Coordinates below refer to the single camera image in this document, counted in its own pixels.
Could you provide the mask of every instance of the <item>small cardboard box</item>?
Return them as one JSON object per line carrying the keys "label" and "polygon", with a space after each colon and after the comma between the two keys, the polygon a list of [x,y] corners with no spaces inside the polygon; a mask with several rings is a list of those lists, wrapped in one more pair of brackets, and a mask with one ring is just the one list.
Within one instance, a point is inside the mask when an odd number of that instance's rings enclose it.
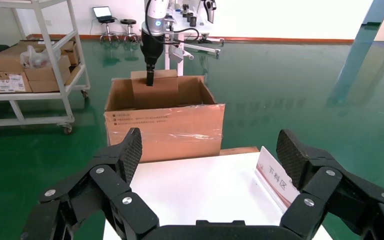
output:
{"label": "small cardboard box", "polygon": [[0,93],[31,93],[29,81],[23,71],[0,71]]}
{"label": "small cardboard box", "polygon": [[27,47],[16,44],[0,52],[0,72],[23,72],[24,66],[20,62],[20,54],[27,51]]}
{"label": "small cardboard box", "polygon": [[218,155],[225,105],[216,103],[204,77],[157,70],[154,86],[145,77],[140,71],[113,79],[104,113],[108,144],[140,128],[141,162]]}
{"label": "small cardboard box", "polygon": [[[71,75],[69,57],[62,55],[58,65],[62,81],[65,84]],[[52,66],[49,65],[41,68],[26,68],[24,71],[33,93],[46,93],[60,90],[58,88],[57,79]]]}
{"label": "small cardboard box", "polygon": [[[42,52],[46,49],[45,42],[43,40],[22,40],[19,44],[26,46],[31,45],[36,52]],[[61,47],[61,54],[67,55],[70,59],[70,64],[72,66],[79,65],[79,54],[77,52],[77,44],[75,41],[68,41]]]}

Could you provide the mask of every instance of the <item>black stool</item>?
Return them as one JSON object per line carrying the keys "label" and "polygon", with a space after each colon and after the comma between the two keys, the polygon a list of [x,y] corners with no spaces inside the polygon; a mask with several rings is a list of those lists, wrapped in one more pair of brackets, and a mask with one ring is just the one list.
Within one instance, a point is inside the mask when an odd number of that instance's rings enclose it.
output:
{"label": "black stool", "polygon": [[110,32],[110,28],[108,27],[108,24],[111,24],[111,23],[114,23],[115,21],[117,20],[117,18],[113,17],[112,19],[108,19],[108,20],[99,20],[98,19],[98,22],[100,22],[100,24],[105,24],[106,25],[106,32],[102,33],[102,35],[100,36],[100,40],[102,42],[103,39],[105,39],[104,37],[108,37],[108,41],[111,43],[111,38],[112,37],[115,37],[117,39],[117,41],[120,41],[119,37],[117,36],[117,34],[115,34],[114,32]]}
{"label": "black stool", "polygon": [[124,41],[126,41],[126,38],[128,37],[129,40],[132,38],[134,39],[133,42],[137,42],[139,40],[139,37],[136,33],[133,33],[132,31],[132,25],[136,24],[136,20],[133,19],[122,19],[120,20],[121,24],[127,25],[127,33],[124,33],[121,35]]}

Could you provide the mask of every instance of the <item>white shelf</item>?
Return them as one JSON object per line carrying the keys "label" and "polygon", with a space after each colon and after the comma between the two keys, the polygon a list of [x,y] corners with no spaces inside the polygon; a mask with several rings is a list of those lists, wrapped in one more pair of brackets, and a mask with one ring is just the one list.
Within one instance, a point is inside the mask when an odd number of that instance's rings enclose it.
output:
{"label": "white shelf", "polygon": [[[88,90],[90,86],[76,85],[82,74],[85,72],[86,66],[84,64],[79,65],[80,70],[75,75],[70,85],[65,86],[65,92],[67,95],[73,90]],[[44,99],[61,99],[60,92],[43,92],[43,93],[0,93],[0,101],[9,100],[44,100]]]}
{"label": "white shelf", "polygon": [[[67,2],[68,11],[70,14],[70,20],[73,27],[73,31],[64,36],[56,44],[52,45],[51,39],[46,27],[45,18],[42,12],[43,8],[59,4],[62,2]],[[85,65],[85,56],[83,55],[82,44],[80,42],[79,31],[76,24],[76,19],[74,16],[73,3],[72,0],[0,0],[0,8],[13,8],[13,9],[33,9],[37,22],[39,24],[40,31],[43,36],[43,41],[45,42],[46,49],[48,50],[50,62],[53,67],[53,71],[56,77],[56,82],[60,92],[45,92],[45,93],[0,93],[0,101],[9,101],[11,107],[15,113],[16,118],[13,119],[0,119],[0,126],[15,126],[15,125],[32,125],[32,124],[58,124],[71,131],[70,123],[74,122],[73,112],[70,106],[68,95],[72,90],[88,90],[91,88],[89,82],[88,71]],[[55,57],[55,53],[59,50],[65,43],[75,37],[77,52],[80,58],[80,69],[74,76],[72,82],[64,86],[61,72],[58,66],[58,61]],[[79,81],[80,76],[85,73],[85,85],[76,85]],[[19,100],[48,100],[48,99],[61,99],[66,116],[49,116],[49,117],[33,117],[25,118],[20,110],[20,107],[17,103]]]}
{"label": "white shelf", "polygon": [[0,0],[0,8],[35,9],[37,3],[41,9],[65,2],[66,0]]}
{"label": "white shelf", "polygon": [[51,116],[51,117],[27,117],[20,121],[17,118],[0,119],[0,127],[17,126],[17,125],[33,125],[33,124],[59,124],[72,123],[74,118],[70,119],[67,116]]}

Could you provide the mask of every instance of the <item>plastic bag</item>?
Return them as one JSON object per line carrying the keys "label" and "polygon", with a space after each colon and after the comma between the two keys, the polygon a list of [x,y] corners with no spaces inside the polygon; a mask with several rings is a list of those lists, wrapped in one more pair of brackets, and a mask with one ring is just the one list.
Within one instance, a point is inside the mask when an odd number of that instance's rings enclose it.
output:
{"label": "plastic bag", "polygon": [[[61,58],[61,51],[56,51],[55,57],[56,60],[59,61]],[[51,60],[46,49],[42,52],[36,52],[31,45],[27,46],[27,51],[20,54],[20,62],[26,69],[39,69],[51,64]]]}

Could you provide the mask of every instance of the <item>laptop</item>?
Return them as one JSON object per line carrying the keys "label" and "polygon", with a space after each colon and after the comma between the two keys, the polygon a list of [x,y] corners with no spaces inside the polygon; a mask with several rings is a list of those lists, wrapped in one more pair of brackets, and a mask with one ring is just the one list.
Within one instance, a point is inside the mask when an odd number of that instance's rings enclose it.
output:
{"label": "laptop", "polygon": [[93,7],[93,11],[95,12],[95,16],[98,21],[105,21],[113,19],[111,15],[110,8],[108,6],[97,6]]}

